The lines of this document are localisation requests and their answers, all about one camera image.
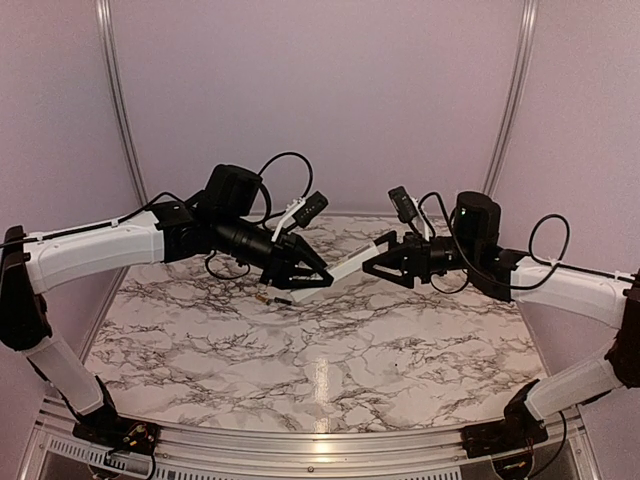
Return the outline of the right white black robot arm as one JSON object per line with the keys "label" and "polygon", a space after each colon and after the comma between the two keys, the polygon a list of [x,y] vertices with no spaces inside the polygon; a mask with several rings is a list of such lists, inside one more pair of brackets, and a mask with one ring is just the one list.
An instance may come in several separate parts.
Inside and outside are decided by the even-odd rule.
{"label": "right white black robot arm", "polygon": [[499,246],[501,208],[487,195],[464,191],[445,219],[448,235],[417,230],[379,241],[387,250],[366,260],[364,272],[406,288],[428,284],[432,276],[463,270],[486,296],[520,305],[537,304],[604,323],[617,333],[613,343],[561,372],[521,390],[505,408],[495,430],[506,448],[515,448],[541,421],[570,406],[608,392],[639,385],[639,277],[596,272],[544,261],[531,249]]}

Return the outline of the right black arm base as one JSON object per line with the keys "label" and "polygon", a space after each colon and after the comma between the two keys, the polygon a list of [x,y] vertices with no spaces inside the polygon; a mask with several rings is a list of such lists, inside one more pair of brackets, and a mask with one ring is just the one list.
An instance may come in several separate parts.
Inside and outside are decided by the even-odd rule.
{"label": "right black arm base", "polygon": [[548,440],[543,420],[536,420],[525,406],[531,381],[506,404],[501,420],[477,423],[461,429],[462,446],[469,458],[505,453]]}

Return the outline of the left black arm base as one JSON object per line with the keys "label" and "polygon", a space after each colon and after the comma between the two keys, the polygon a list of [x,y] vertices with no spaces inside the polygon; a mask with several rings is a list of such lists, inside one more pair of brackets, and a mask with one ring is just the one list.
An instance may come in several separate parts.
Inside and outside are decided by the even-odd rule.
{"label": "left black arm base", "polygon": [[108,447],[115,452],[151,456],[155,452],[160,426],[153,422],[116,415],[77,422],[74,437]]}

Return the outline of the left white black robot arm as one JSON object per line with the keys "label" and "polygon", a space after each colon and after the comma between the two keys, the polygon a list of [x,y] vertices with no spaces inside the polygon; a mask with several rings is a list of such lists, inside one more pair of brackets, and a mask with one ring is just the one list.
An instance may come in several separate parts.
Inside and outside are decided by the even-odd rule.
{"label": "left white black robot arm", "polygon": [[126,423],[102,382],[54,335],[45,292],[113,269],[213,253],[260,269],[260,283],[281,290],[330,286],[326,262],[301,236],[248,221],[264,190],[259,174],[222,164],[186,201],[156,200],[125,217],[69,230],[28,234],[22,226],[9,228],[1,245],[2,343],[22,353],[102,443],[119,444]]}

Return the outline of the gold black battery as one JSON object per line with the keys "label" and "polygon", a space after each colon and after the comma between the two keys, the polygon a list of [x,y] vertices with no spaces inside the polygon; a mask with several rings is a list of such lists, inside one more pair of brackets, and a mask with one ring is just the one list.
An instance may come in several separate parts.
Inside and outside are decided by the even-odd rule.
{"label": "gold black battery", "polygon": [[256,299],[260,302],[262,302],[265,305],[271,305],[271,304],[281,304],[281,305],[287,305],[290,306],[293,304],[293,302],[291,300],[285,299],[285,298],[280,298],[280,297],[266,297],[266,296],[262,296],[262,295],[257,295]]}

